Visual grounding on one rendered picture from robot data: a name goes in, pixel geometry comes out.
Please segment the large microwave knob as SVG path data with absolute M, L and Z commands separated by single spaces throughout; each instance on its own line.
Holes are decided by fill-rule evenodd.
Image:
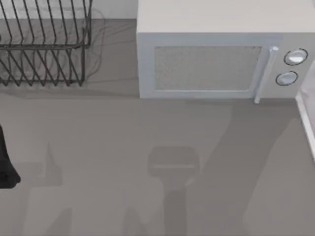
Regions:
M 289 51 L 284 56 L 284 62 L 290 66 L 302 64 L 308 58 L 308 52 L 305 49 L 299 48 L 297 50 Z

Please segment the pale microwave oven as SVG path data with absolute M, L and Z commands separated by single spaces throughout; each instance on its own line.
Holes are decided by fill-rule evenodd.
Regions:
M 262 99 L 295 98 L 315 60 L 315 0 L 139 0 L 138 33 L 273 33 L 282 40 Z M 285 64 L 287 52 L 305 49 L 299 65 Z M 295 71 L 299 78 L 279 86 L 276 77 Z

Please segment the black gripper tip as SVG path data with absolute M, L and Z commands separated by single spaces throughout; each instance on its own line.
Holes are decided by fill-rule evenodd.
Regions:
M 0 189 L 13 189 L 20 182 L 21 177 L 10 161 L 3 128 L 0 125 Z

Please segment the microwave door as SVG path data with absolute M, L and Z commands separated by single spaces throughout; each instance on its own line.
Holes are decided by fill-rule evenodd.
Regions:
M 273 33 L 138 33 L 141 98 L 252 99 Z

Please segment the small microwave knob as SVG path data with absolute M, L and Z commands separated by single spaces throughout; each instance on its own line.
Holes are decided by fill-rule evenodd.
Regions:
M 295 71 L 288 71 L 285 73 L 279 74 L 275 81 L 279 86 L 290 86 L 294 84 L 299 78 L 299 75 Z

